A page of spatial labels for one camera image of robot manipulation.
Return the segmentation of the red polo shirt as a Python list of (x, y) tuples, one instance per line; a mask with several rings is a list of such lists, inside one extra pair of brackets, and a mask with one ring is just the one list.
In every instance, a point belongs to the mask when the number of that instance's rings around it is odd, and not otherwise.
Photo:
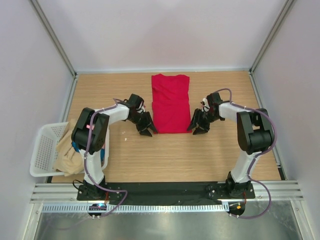
[(160, 134), (184, 134), (191, 123), (190, 77), (183, 74), (151, 77), (153, 122)]

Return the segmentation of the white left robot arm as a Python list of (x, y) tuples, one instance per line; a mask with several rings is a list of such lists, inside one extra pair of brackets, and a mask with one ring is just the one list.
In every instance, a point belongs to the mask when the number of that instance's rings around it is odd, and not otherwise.
[(81, 154), (84, 167), (84, 180), (78, 187), (77, 200), (101, 200), (106, 193), (113, 193), (117, 198), (125, 197), (126, 190), (108, 189), (105, 175), (101, 167), (101, 149), (107, 147), (109, 125), (120, 121), (135, 124), (141, 136), (152, 137), (157, 133), (151, 114), (145, 110), (145, 101), (136, 94), (128, 99), (114, 99), (115, 104), (94, 110), (85, 107), (71, 134), (71, 141)]

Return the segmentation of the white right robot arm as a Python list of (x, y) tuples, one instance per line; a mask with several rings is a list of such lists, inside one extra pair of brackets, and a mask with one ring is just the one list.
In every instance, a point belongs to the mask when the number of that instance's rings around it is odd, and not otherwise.
[(235, 167), (228, 173), (222, 194), (240, 198), (249, 190), (258, 160), (275, 145), (274, 124), (266, 109), (241, 106), (231, 99), (223, 101), (218, 90), (207, 95), (201, 104), (202, 108), (194, 110), (187, 128), (193, 135), (208, 133), (211, 123), (218, 120), (236, 123), (240, 154)]

